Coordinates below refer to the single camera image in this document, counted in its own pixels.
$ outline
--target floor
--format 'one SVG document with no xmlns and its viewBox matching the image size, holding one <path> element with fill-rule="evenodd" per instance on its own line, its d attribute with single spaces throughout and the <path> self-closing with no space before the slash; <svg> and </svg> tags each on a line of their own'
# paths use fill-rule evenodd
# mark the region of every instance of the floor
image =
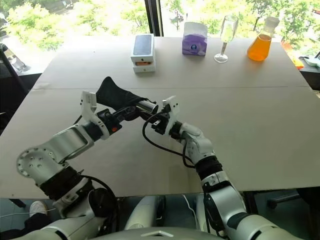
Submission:
<svg viewBox="0 0 320 240">
<path fill-rule="evenodd" d="M 278 204 L 276 209 L 269 209 L 266 205 L 267 199 L 289 194 L 294 190 L 281 190 L 267 193 L 258 193 L 255 197 L 259 214 L 274 222 L 281 228 L 286 229 L 296 237 L 310 240 L 308 233 L 308 205 L 302 199 L 291 200 Z M 186 195 L 190 206 L 195 205 L 195 195 Z M 138 204 L 141 197 L 124 198 L 121 203 L 120 229 L 123 229 L 132 210 Z M 23 199 L 26 208 L 19 208 L 8 199 L 0 198 L 0 216 L 12 213 L 26 213 L 29 211 L 33 199 Z M 52 208 L 52 201 L 44 200 L 48 208 Z M 55 221 L 59 219 L 56 210 L 49 212 L 50 218 Z M 166 209 L 163 214 L 164 226 L 195 228 L 195 220 L 192 212 L 187 208 L 187 203 L 182 195 L 166 196 Z M 10 229 L 22 229 L 28 214 L 12 215 L 0 218 L 0 231 Z"/>
</svg>

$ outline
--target tissue box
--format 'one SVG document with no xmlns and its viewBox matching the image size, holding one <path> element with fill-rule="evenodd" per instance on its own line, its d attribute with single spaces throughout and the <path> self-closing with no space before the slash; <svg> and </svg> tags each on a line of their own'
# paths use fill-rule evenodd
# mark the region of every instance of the tissue box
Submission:
<svg viewBox="0 0 320 240">
<path fill-rule="evenodd" d="M 208 28 L 197 22 L 186 22 L 182 39 L 182 53 L 205 56 L 207 51 Z"/>
</svg>

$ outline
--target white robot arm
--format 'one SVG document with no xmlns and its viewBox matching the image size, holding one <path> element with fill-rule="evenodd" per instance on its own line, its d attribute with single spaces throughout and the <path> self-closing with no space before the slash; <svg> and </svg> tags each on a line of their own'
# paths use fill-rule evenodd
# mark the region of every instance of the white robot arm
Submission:
<svg viewBox="0 0 320 240">
<path fill-rule="evenodd" d="M 108 93 L 104 91 L 106 88 L 101 91 L 103 86 L 109 88 Z M 116 93 L 121 95 L 121 100 L 112 102 L 106 99 L 106 95 Z M 105 109 L 94 114 L 97 102 L 114 108 L 116 112 L 111 114 Z M 112 225 L 114 215 L 119 216 L 116 197 L 107 185 L 95 189 L 92 185 L 95 178 L 81 175 L 66 161 L 92 147 L 98 139 L 105 140 L 117 132 L 123 120 L 130 121 L 139 116 L 146 120 L 144 129 L 152 123 L 156 132 L 183 144 L 181 155 L 193 163 L 201 180 L 207 229 L 210 225 L 218 236 L 231 240 L 299 239 L 262 216 L 246 212 L 243 199 L 223 171 L 211 141 L 199 128 L 177 121 L 179 105 L 174 96 L 164 100 L 163 109 L 156 113 L 157 105 L 118 88 L 107 77 L 96 94 L 83 92 L 80 104 L 86 124 L 75 124 L 57 133 L 48 142 L 27 149 L 17 159 L 18 172 L 34 179 L 35 184 L 54 200 L 53 205 L 62 217 L 41 230 L 21 237 L 22 240 L 123 240 L 152 236 L 220 239 L 204 232 L 169 227 L 131 229 L 105 235 L 109 233 L 106 229 Z"/>
</svg>

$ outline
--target wine glass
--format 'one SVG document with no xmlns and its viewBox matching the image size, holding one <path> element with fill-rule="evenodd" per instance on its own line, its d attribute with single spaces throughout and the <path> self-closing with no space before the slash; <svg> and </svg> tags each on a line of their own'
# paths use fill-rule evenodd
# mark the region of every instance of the wine glass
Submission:
<svg viewBox="0 0 320 240">
<path fill-rule="evenodd" d="M 234 39 L 234 36 L 237 31 L 239 18 L 234 15 L 227 15 L 223 19 L 221 26 L 221 35 L 220 38 L 223 41 L 221 53 L 218 53 L 214 56 L 214 60 L 218 63 L 225 63 L 228 61 L 228 56 L 225 55 L 225 50 L 227 43 L 231 42 Z"/>
</svg>

